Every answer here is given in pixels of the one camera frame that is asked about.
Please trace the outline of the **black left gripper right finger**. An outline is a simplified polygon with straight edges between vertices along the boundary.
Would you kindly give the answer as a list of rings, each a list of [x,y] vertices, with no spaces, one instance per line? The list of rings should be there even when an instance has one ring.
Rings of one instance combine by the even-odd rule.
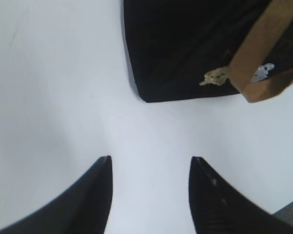
[[[191,159],[188,199],[198,234],[293,234],[293,226],[252,203],[202,157]]]

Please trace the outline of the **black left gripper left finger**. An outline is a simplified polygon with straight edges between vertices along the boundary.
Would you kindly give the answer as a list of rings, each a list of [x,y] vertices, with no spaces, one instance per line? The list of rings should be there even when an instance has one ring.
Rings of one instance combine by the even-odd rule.
[[[100,157],[72,186],[0,234],[103,234],[112,203],[112,159]]]

